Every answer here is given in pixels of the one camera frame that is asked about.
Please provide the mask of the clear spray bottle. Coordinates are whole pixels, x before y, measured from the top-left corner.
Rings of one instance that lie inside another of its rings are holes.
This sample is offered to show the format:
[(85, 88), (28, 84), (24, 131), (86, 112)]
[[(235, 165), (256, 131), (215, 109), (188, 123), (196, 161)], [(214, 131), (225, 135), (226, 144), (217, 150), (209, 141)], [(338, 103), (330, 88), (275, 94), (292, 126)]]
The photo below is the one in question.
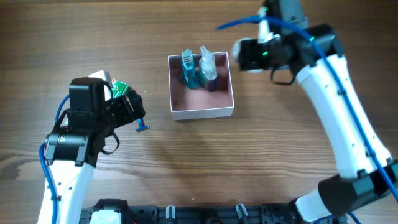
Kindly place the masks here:
[(217, 89), (218, 73), (215, 56), (204, 45), (200, 47), (201, 59), (199, 60), (199, 80), (202, 86), (210, 92)]

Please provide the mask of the white lidded jar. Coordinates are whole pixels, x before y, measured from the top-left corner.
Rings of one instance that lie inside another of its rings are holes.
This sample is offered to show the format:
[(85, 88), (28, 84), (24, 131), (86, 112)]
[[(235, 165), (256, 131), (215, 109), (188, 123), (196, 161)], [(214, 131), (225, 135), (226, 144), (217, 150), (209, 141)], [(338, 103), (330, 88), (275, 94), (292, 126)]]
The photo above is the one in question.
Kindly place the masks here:
[[(241, 42), (244, 41), (244, 40), (252, 40), (252, 38), (243, 37), (243, 38), (237, 40), (237, 41), (233, 44), (233, 46), (232, 46), (232, 48), (231, 48), (231, 55), (232, 55), (232, 58), (233, 58), (236, 62), (238, 62), (239, 53), (240, 53), (240, 51), (241, 51)], [(249, 72), (249, 73), (260, 73), (260, 72), (262, 72), (262, 70), (261, 70), (261, 69), (254, 69), (254, 70), (248, 70), (248, 72)]]

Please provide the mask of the teal liquid bottle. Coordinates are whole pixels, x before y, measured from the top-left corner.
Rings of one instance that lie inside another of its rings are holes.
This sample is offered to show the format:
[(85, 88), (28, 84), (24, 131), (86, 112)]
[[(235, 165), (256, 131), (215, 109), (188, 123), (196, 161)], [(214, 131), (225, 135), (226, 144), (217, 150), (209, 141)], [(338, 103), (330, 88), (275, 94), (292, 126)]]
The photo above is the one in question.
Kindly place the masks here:
[(189, 89), (196, 89), (199, 87), (198, 78), (195, 70), (195, 61), (192, 51), (185, 49), (182, 51), (182, 68), (183, 80)]

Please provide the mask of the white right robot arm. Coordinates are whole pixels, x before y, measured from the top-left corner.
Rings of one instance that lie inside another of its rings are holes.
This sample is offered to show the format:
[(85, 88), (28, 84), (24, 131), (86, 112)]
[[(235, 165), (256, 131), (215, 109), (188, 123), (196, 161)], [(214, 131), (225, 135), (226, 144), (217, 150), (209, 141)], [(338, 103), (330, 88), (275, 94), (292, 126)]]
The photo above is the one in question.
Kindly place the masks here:
[(292, 83), (309, 97), (329, 138), (338, 173), (290, 202), (291, 223), (339, 222), (388, 195), (397, 195), (397, 161), (379, 140), (350, 79), (336, 32), (309, 26), (300, 1), (265, 1), (245, 23), (259, 26), (256, 39), (238, 44), (241, 70), (289, 69)]

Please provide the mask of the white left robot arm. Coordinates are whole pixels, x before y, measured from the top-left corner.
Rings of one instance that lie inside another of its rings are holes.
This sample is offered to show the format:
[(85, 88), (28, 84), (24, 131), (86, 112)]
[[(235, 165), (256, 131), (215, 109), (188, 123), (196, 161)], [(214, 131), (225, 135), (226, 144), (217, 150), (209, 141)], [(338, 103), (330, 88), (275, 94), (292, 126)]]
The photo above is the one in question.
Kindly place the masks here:
[(110, 84), (100, 78), (71, 81), (65, 101), (58, 107), (53, 130), (39, 149), (45, 191), (39, 223), (78, 223), (99, 154), (107, 155), (106, 138), (116, 128), (142, 119), (142, 97), (132, 88), (120, 96), (105, 97)]

